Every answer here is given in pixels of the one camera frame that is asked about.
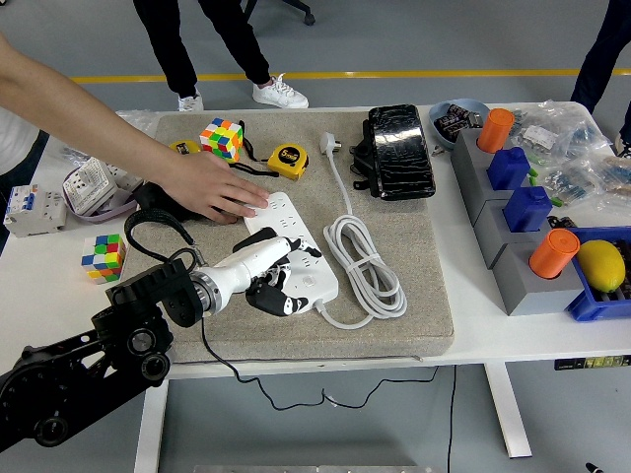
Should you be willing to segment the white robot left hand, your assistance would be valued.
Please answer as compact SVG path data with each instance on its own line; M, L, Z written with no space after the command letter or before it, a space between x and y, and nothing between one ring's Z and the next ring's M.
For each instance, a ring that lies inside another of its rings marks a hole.
M231 296L244 293L248 303L276 316L288 316L306 307L306 298L291 298L282 292L291 274L281 261L295 250L320 258L316 247L299 238L275 236L247 245L213 267L198 269L197 279L207 293L207 311L223 310Z

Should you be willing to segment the person's hand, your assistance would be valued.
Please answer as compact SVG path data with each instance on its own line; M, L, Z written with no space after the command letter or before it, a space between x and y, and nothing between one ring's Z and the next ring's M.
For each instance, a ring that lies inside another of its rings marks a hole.
M233 173L222 159L208 152L174 155L160 185L187 210L227 225L252 217L268 205L269 193Z

